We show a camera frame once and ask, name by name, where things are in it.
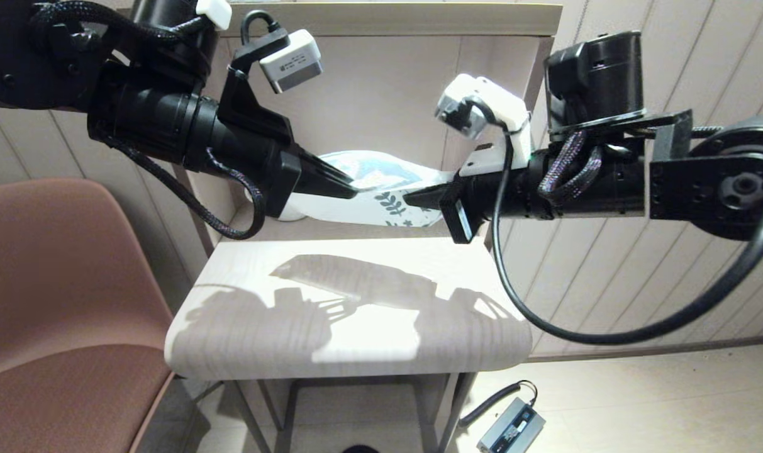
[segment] black cable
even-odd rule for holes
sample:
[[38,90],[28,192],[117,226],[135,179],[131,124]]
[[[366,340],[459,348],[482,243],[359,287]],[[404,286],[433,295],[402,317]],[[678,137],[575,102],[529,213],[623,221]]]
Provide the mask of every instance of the black cable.
[[[691,138],[708,138],[716,134],[717,132],[721,131],[722,129],[723,127],[721,126],[692,127]],[[631,135],[636,135],[637,137],[655,138],[655,129],[653,129],[652,127],[633,129],[631,131],[628,131],[628,133]]]
[[586,141],[585,129],[575,131],[563,143],[560,153],[537,186],[537,193],[545,198],[552,206],[562,206],[574,200],[596,181],[599,170],[602,169],[602,149],[595,146],[591,149],[585,166],[574,177],[566,178],[566,172],[577,159]]
[[531,381],[526,381],[526,379],[522,379],[522,381],[518,381],[515,384],[510,384],[507,387],[504,387],[504,389],[499,390],[496,393],[493,393],[493,395],[490,396],[490,398],[486,399],[485,401],[482,401],[482,404],[478,405],[476,409],[471,410],[468,415],[462,417],[459,419],[459,422],[457,422],[457,427],[460,428],[467,428],[470,427],[473,422],[475,422],[479,417],[482,416],[483,413],[487,412],[490,407],[493,407],[494,404],[499,402],[502,398],[505,398],[505,396],[510,395],[511,393],[515,393],[519,390],[521,390],[521,385],[525,385],[528,387],[528,389],[532,390],[535,396],[533,396],[533,399],[528,402],[529,405],[535,405],[535,401],[537,401],[537,385],[534,385]]
[[171,190],[175,195],[177,195],[177,197],[180,198],[183,203],[187,204],[189,209],[191,209],[194,214],[197,214],[198,217],[202,218],[205,223],[209,224],[212,229],[216,230],[222,236],[231,238],[232,240],[248,240],[248,238],[255,236],[261,230],[261,227],[264,226],[264,219],[266,218],[266,214],[264,214],[265,203],[263,193],[261,193],[260,189],[255,185],[255,183],[250,181],[249,178],[245,177],[241,172],[238,172],[235,169],[231,169],[231,167],[225,166],[216,158],[214,158],[210,148],[208,149],[209,162],[222,173],[237,180],[248,190],[252,196],[252,224],[248,230],[236,230],[218,219],[212,212],[206,209],[202,203],[199,202],[197,197],[194,197],[194,193],[186,189],[186,187],[183,186],[180,181],[172,177],[169,172],[163,170],[161,166],[146,157],[146,155],[143,155],[143,153],[135,149],[135,147],[130,143],[119,140],[119,138],[108,137],[105,138],[105,144],[107,144],[109,147],[119,150],[120,152],[123,152],[126,157],[129,157],[134,163],[142,167],[142,169],[152,173],[152,175],[156,177],[158,181],[162,182],[163,185],[169,188],[169,190]]
[[281,24],[278,23],[278,21],[275,20],[275,18],[273,18],[271,14],[264,11],[263,9],[253,9],[253,11],[250,11],[246,15],[244,15],[244,18],[241,21],[241,44],[242,45],[250,42],[250,24],[254,20],[257,20],[257,18],[260,18],[260,20],[263,20],[264,22],[267,23],[267,30],[270,33],[277,30],[278,28],[281,28]]
[[[499,124],[500,121],[496,121],[493,118],[491,123]],[[510,133],[506,127],[503,127],[505,138],[507,142],[510,142]],[[717,306],[718,303],[723,301],[727,295],[729,295],[733,289],[740,284],[744,278],[753,270],[756,264],[763,258],[763,215],[759,226],[756,227],[752,240],[745,247],[742,254],[734,261],[732,266],[726,273],[721,276],[720,280],[717,280],[712,284],[705,293],[701,293],[691,304],[674,313],[668,318],[662,319],[659,322],[654,322],[649,326],[640,327],[639,329],[629,330],[629,332],[618,333],[580,333],[572,332],[571,330],[562,329],[554,326],[550,322],[546,322],[529,307],[524,304],[516,290],[513,289],[513,285],[510,283],[510,279],[507,277],[507,270],[504,266],[504,260],[501,253],[501,240],[499,237],[499,221],[501,218],[501,205],[504,201],[504,190],[507,187],[507,180],[510,178],[510,167],[513,164],[513,146],[511,143],[506,147],[504,156],[504,171],[502,172],[501,181],[499,183],[499,189],[496,193],[496,204],[493,208],[493,221],[491,222],[491,234],[493,235],[493,259],[496,261],[496,269],[499,272],[499,280],[504,286],[504,290],[510,297],[510,300],[516,306],[519,312],[527,318],[534,326],[543,330],[543,332],[554,335],[557,338],[562,338],[567,341],[580,342],[581,344],[596,344],[596,345],[620,345],[620,344],[633,344],[634,342],[646,341],[652,338],[666,335],[669,332],[673,332],[689,322],[695,321],[700,316],[705,315],[709,310]]]
[[44,50],[48,42],[48,29],[56,23],[72,20],[100,23],[109,28],[127,31],[137,40],[160,45],[180,43],[186,38],[186,35],[202,31],[213,25],[207,17],[196,17],[173,28],[152,28],[152,26],[134,23],[114,9],[99,5],[99,3],[68,0],[67,2],[45,4],[31,17],[31,37],[33,37],[34,45]]

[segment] floor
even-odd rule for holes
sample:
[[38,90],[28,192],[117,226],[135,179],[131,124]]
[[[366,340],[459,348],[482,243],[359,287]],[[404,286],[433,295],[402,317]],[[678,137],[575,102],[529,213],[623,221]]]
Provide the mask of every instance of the floor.
[[[763,453],[763,345],[480,373],[465,412],[517,379],[539,387],[535,407],[546,419],[530,453]],[[260,398],[257,387],[247,391],[249,400]],[[257,452],[232,398],[222,385],[174,381],[138,453]],[[508,402],[459,432],[453,452],[478,451]],[[414,408],[406,385],[304,389],[292,451],[341,453],[363,442],[381,453],[421,453]],[[268,413],[255,412],[271,424]]]

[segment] brown chair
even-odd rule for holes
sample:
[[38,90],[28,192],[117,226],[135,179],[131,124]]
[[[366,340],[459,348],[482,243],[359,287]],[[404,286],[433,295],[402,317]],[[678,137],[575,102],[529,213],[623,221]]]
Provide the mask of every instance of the brown chair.
[[170,323],[105,188],[0,187],[0,452],[136,450],[171,381]]

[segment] white table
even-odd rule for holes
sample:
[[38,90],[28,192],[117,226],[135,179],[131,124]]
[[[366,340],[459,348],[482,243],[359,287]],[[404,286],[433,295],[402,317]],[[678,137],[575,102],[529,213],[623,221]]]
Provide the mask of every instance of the white table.
[[[370,238],[350,238],[353,229]],[[421,423],[434,424],[448,405],[441,442],[423,431],[426,450],[444,451],[476,372],[524,361],[530,328],[501,289],[482,238],[456,245],[442,226],[378,233],[409,237],[268,219],[255,240],[218,244],[169,328],[166,362],[189,378],[258,381],[278,452],[289,448],[297,389],[323,384],[303,378],[410,376],[422,394]],[[285,410],[268,390],[275,379],[296,382]],[[242,406],[261,450],[271,451],[246,400]]]

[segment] screw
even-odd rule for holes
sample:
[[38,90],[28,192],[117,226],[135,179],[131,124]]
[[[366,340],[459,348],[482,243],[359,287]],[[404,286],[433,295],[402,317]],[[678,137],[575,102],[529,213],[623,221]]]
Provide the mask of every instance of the screw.
[[755,180],[748,177],[737,178],[734,180],[733,184],[734,190],[741,195],[750,195],[751,193],[754,193],[758,187],[759,185],[756,184]]
[[742,206],[742,200],[740,200],[740,198],[737,197],[736,195],[728,195],[723,200],[723,204],[731,208],[740,209],[740,207]]
[[723,146],[725,146],[725,142],[721,140],[714,140],[711,142],[711,151],[713,152],[719,152],[723,150]]

